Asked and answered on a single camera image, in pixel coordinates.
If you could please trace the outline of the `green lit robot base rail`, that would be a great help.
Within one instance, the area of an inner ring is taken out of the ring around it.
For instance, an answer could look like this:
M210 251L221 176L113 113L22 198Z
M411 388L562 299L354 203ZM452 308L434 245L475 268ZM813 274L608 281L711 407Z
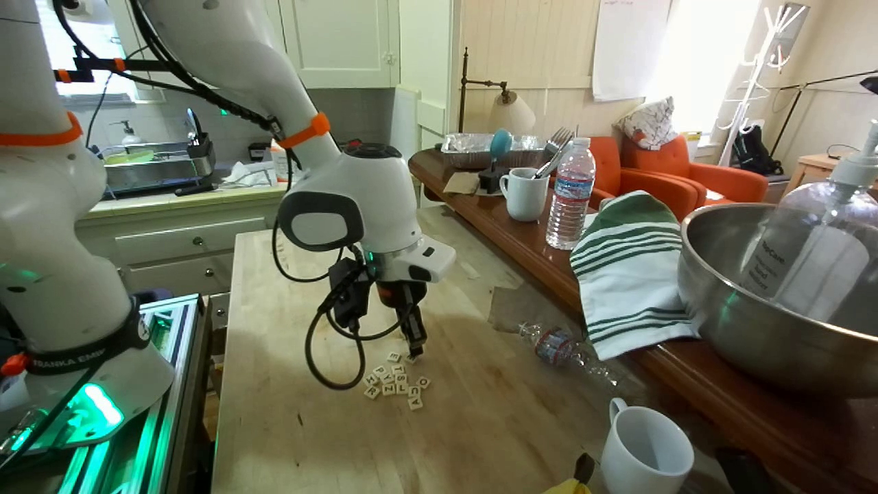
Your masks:
M68 404L29 407L2 436L0 494L183 494L201 487L197 434L205 327L197 297L140 308L171 363L171 388L140 413L120 413L98 380Z

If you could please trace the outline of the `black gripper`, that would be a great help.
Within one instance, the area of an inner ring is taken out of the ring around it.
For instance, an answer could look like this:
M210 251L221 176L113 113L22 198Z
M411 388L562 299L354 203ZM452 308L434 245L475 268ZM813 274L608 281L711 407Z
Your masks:
M378 286L378 299L396 310L401 329L409 337L407 340L409 360L418 360L426 351L426 327L422 327L422 315L420 315L422 297L426 297L422 282L381 282Z

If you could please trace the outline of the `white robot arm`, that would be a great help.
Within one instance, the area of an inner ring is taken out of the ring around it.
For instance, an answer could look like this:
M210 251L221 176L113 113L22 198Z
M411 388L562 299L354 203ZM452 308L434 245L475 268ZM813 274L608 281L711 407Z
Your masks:
M374 281L390 286L431 282L452 266L455 251L420 230L409 166L335 146L257 0L131 9L180 79L300 159L278 209L286 240L309 252L356 245ZM0 303L25 336L28 396L77 444L113 436L173 385L117 268L77 237L105 183L55 90L36 0L0 0Z

